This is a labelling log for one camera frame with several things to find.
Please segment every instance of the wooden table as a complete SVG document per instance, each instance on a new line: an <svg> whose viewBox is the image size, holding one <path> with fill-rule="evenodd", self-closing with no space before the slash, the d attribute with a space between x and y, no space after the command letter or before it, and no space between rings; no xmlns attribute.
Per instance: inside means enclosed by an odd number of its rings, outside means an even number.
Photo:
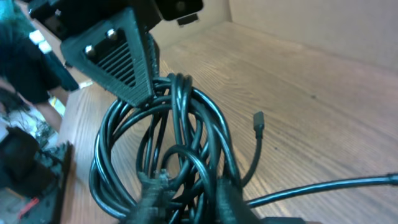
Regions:
<svg viewBox="0 0 398 224"><path fill-rule="evenodd" d="M246 199L315 182L398 171L398 75L222 23L162 51L161 70L192 75L228 120L239 168L254 154L252 115L263 110L261 161ZM115 97L98 85L71 95L60 142L75 145L62 223L114 223L91 198L94 139ZM148 120L117 142L112 161L134 198L136 150ZM164 149L174 144L167 131ZM323 223L397 223L398 189L308 195L257 208L260 216Z"/></svg>

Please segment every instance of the black plug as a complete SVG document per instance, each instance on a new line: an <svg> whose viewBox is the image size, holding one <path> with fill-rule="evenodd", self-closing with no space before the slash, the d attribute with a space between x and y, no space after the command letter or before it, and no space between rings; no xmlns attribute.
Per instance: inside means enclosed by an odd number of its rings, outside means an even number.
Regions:
<svg viewBox="0 0 398 224"><path fill-rule="evenodd" d="M262 139L262 131L264 130L264 113L262 111L257 112L253 116L253 128L256 132L256 139Z"/></svg>

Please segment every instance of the coiled cable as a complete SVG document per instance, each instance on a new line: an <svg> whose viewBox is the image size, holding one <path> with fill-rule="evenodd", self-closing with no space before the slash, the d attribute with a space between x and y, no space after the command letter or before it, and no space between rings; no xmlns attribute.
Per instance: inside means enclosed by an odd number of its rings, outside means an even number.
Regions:
<svg viewBox="0 0 398 224"><path fill-rule="evenodd" d="M170 157L177 154L180 172L169 181L169 190L177 191L181 185L184 186L184 190L180 196L170 202L172 215L169 223L173 223L178 218L181 209L187 206L188 212L193 216L193 223L200 223L205 212L207 218L214 220L217 166L221 152L224 154L222 178L229 180L231 185L242 194L244 186L254 175L261 155L264 117L262 113L254 116L256 151L249 171L241 178L225 117L208 96L192 87L192 78L181 74L170 74L167 78L154 78L153 85L155 91L153 100L143 108L135 108L127 118L127 114L133 108L121 100L116 100L106 112L95 140L95 156L90 170L90 192L96 203L111 216L122 220L130 214L131 208L134 208L137 202L129 195L118 178L111 164L111 150L126 130L145 117L152 116L150 126L138 148L136 172L154 178L171 110L176 145L165 151L160 167L166 169ZM193 114L196 119L195 129L188 114ZM155 140L154 131L159 123L159 133ZM201 145L204 128L207 133L206 141L204 145ZM196 174L199 174L200 178L195 181ZM338 180L277 192L247 203L253 208L285 198L326 190L367 185L397 185L397 183L396 175Z"/></svg>

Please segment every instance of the screw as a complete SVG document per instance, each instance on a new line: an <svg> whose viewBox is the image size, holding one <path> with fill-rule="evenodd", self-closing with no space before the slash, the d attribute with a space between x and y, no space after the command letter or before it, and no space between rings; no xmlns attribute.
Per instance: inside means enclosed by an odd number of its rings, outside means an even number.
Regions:
<svg viewBox="0 0 398 224"><path fill-rule="evenodd" d="M111 39L111 40L116 40L118 39L118 33L116 33L116 31L114 29L110 29L106 32L106 36L107 38Z"/></svg>
<svg viewBox="0 0 398 224"><path fill-rule="evenodd" d="M61 16L61 14L62 14L62 12L61 12L59 9L57 9L57 10L55 11L55 15L56 15L56 16Z"/></svg>
<svg viewBox="0 0 398 224"><path fill-rule="evenodd" d="M95 50L92 45L87 45L85 48L85 53L87 56L92 57L95 55Z"/></svg>

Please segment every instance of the cable connector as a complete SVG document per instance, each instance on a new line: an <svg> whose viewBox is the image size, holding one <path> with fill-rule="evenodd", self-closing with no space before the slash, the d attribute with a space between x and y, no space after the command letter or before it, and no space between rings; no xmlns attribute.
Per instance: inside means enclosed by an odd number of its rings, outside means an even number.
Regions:
<svg viewBox="0 0 398 224"><path fill-rule="evenodd" d="M391 181L391 185L398 186L398 174L387 174Z"/></svg>
<svg viewBox="0 0 398 224"><path fill-rule="evenodd" d="M264 130L264 113L262 111L257 112L253 116L253 129L256 132L256 139L262 139L262 131Z"/></svg>

